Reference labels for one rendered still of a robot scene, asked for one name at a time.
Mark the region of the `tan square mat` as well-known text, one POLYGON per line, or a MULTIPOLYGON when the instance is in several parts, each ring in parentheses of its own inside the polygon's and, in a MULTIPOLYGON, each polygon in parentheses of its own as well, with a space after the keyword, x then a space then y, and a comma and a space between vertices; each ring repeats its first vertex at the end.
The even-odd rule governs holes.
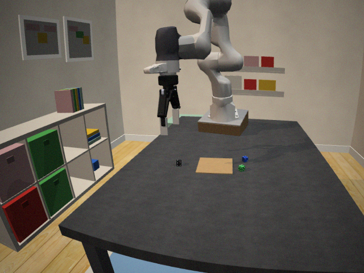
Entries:
POLYGON ((200 158, 196 173, 233 174, 233 160, 228 158, 200 158))

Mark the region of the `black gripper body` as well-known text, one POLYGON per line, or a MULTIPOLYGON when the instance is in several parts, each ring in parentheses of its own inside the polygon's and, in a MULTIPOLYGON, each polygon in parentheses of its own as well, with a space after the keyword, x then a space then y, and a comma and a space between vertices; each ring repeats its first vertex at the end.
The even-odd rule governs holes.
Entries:
POLYGON ((170 91, 175 89, 174 85, 179 83, 178 75, 159 76, 158 83, 160 86, 163 86, 163 89, 167 90, 167 98, 169 98, 170 91))

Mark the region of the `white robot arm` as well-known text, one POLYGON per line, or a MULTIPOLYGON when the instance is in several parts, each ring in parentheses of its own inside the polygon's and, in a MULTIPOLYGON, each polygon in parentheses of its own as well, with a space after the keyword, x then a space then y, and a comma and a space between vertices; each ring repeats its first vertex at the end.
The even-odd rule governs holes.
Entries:
POLYGON ((212 85, 208 118, 215 122, 239 119, 231 82, 221 74, 243 67, 243 57, 230 42, 227 17, 230 8, 231 0, 187 0, 184 14, 192 23, 200 24, 199 32, 181 36, 174 26, 159 28, 155 36, 156 62, 143 70, 145 74, 176 75, 181 70, 180 59, 197 59, 198 67, 208 75, 212 85), (220 52, 211 52, 211 43, 220 52))

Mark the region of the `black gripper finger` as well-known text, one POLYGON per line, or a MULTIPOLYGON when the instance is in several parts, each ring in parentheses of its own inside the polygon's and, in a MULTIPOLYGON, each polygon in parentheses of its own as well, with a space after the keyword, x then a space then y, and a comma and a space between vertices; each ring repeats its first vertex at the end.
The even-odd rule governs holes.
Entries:
POLYGON ((169 102, 171 101, 173 95, 173 90, 170 91, 169 98, 167 98, 167 90, 159 90, 159 104, 158 104, 158 114, 160 119, 160 134, 168 135, 168 120, 167 112, 169 107, 169 102))
POLYGON ((179 125, 179 109, 180 109, 180 102, 179 102, 179 96, 177 93, 177 86, 174 85, 173 89, 173 98, 171 99, 170 103, 172 105, 172 120, 173 120, 173 124, 179 125))

